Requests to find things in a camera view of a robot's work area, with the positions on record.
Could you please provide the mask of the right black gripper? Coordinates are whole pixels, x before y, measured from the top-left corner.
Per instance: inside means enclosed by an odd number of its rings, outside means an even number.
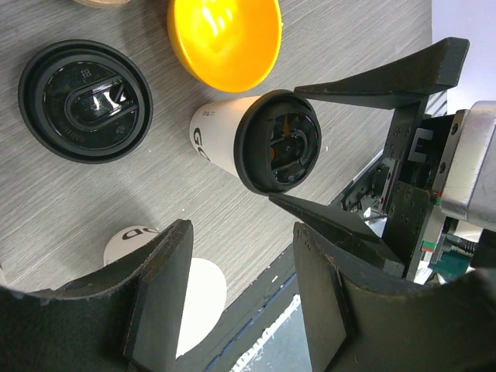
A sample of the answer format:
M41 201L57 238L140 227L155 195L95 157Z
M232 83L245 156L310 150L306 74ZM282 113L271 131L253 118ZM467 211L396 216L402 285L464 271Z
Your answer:
M371 208L381 234L339 207L284 194L269 200L335 246L395 277L435 270L450 250L474 268L495 266L495 103L426 114L428 97L458 85L470 41L447 37L416 53L338 81L298 86L300 97L394 109L383 153L347 192L347 211Z

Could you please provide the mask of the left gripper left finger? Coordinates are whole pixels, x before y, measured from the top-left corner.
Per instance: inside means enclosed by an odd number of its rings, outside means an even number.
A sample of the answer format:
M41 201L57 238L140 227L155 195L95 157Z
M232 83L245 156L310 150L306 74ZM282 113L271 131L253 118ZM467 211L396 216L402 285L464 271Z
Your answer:
M193 250L178 219L138 250L63 287L1 289L3 371L171 371Z

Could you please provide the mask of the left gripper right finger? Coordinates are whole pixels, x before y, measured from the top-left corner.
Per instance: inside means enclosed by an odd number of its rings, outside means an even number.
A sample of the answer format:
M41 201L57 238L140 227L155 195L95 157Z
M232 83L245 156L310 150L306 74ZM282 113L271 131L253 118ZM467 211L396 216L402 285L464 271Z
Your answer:
M495 272L424 287L363 262L306 224L294 262L315 371L493 371Z

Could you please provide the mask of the white paper cup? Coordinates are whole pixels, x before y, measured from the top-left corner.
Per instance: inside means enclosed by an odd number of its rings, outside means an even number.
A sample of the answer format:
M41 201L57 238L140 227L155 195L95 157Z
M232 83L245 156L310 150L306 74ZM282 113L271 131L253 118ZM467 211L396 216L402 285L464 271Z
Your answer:
M240 121L259 98L215 101L201 106L192 116L189 137L194 149L214 165L238 177L234 142Z
M144 246L158 231L129 226L107 243L103 264L108 265ZM221 269L210 260L192 258L176 357L196 347L218 323L226 306L227 284Z

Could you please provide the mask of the stack of black lids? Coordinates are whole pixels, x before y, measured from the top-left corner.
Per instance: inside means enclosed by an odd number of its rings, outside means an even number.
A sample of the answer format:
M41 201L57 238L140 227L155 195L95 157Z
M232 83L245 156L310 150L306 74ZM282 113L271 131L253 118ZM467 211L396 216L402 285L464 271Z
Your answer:
M105 164L134 151L153 119L141 70L93 40L64 40L34 55L18 84L22 119L49 151L81 164Z

